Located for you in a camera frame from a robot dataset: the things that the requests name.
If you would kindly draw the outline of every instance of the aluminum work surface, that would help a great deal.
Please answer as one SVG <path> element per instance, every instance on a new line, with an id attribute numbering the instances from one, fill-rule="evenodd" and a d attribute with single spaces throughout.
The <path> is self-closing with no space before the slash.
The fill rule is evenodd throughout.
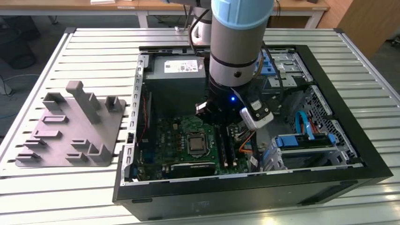
<path id="1" fill-rule="evenodd" d="M 400 221 L 400 108 L 387 86 L 346 36 L 332 30 L 268 29 L 270 45 L 308 45 L 362 124 L 394 177 L 323 205 L 196 217 L 156 224 L 366 224 Z M 138 222 L 111 201 L 116 154 L 127 137 L 130 105 L 108 167 L 19 168 L 15 156 L 44 110 L 47 92 L 66 92 L 80 80 L 98 99 L 116 95 L 130 104 L 139 46 L 186 45 L 174 29 L 78 29 L 64 34 L 32 93 L 0 146 L 0 224 L 127 224 Z"/>

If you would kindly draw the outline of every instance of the wire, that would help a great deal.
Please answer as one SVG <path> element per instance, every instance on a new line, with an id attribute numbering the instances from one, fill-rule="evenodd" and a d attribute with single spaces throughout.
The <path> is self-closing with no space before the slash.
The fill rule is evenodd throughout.
<path id="1" fill-rule="evenodd" d="M 195 45 L 194 45 L 194 40 L 192 40 L 192 32 L 194 32 L 194 29 L 199 23 L 199 21 L 203 19 L 203 17 L 206 16 L 206 14 L 210 12 L 210 9 L 207 9 L 202 15 L 199 16 L 199 18 L 196 19 L 195 23 L 192 24 L 192 26 L 190 27 L 190 46 L 192 48 L 192 51 L 195 52 L 195 55 L 196 56 L 200 56 L 200 54 L 198 53 L 196 49 L 195 49 Z"/>
<path id="2" fill-rule="evenodd" d="M 186 5 L 183 5 L 183 10 L 186 11 L 186 17 L 188 19 L 188 11 L 187 11 L 187 6 Z"/>
<path id="3" fill-rule="evenodd" d="M 260 57 L 260 60 L 259 60 L 259 69 L 258 71 L 255 72 L 255 75 L 254 75 L 254 78 L 258 77 L 262 73 L 262 70 L 263 70 L 263 66 L 264 66 L 264 54 L 263 54 L 263 48 L 260 49 L 260 53 L 262 53 L 262 57 Z"/>
<path id="4" fill-rule="evenodd" d="M 16 77 L 22 77 L 22 76 L 40 76 L 40 75 L 39 74 L 22 74 L 22 75 L 12 76 L 7 79 L 3 79 L 3 81 L 10 81 L 11 79 L 14 79 Z"/>
<path id="5" fill-rule="evenodd" d="M 4 119 L 4 118 L 8 118 L 8 117 L 12 117 L 12 116 L 15 116 L 16 114 L 19 114 L 19 113 L 16 112 L 15 114 L 6 115 L 6 116 L 0 116 L 0 119 Z"/>
<path id="6" fill-rule="evenodd" d="M 188 27 L 188 24 L 190 24 L 190 17 L 191 17 L 191 15 L 192 15 L 192 12 L 194 12 L 194 7 L 191 6 L 191 7 L 190 7 L 190 13 L 188 13 L 188 16 L 187 16 L 186 25 L 184 25 L 184 27 L 183 27 L 183 31 L 187 30 L 187 27 Z"/>
<path id="7" fill-rule="evenodd" d="M 143 110 L 144 110 L 144 129 L 143 129 L 143 133 L 140 135 L 140 139 L 139 139 L 138 145 L 142 142 L 143 135 L 144 135 L 146 129 L 148 127 L 148 114 L 146 112 L 146 98 L 144 98 L 144 96 L 143 96 Z"/>
<path id="8" fill-rule="evenodd" d="M 308 118 L 308 121 L 311 123 L 311 128 L 312 128 L 314 133 L 320 133 L 318 127 L 315 126 L 315 124 L 314 124 L 314 122 L 311 120 L 311 118 Z"/>
<path id="9" fill-rule="evenodd" d="M 275 0 L 278 4 L 278 13 L 276 16 L 280 18 L 280 0 Z"/>
<path id="10" fill-rule="evenodd" d="M 239 152 L 244 152 L 244 151 L 250 151 L 250 150 L 243 150 L 243 147 L 246 145 L 246 143 L 250 141 L 251 137 L 255 135 L 256 131 L 254 131 L 251 133 L 251 135 L 248 136 L 248 138 L 246 139 L 244 143 L 242 144 L 240 148 L 239 148 Z"/>

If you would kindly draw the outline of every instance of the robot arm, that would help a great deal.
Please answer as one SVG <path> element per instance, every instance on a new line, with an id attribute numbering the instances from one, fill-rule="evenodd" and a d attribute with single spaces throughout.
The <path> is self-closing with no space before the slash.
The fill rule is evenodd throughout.
<path id="1" fill-rule="evenodd" d="M 166 1 L 203 8 L 211 3 L 210 100 L 196 106 L 196 115 L 215 120 L 208 123 L 228 124 L 240 113 L 251 130 L 262 128 L 274 116 L 251 82 L 274 0 Z M 216 111 L 222 115 L 210 119 L 207 112 Z"/>

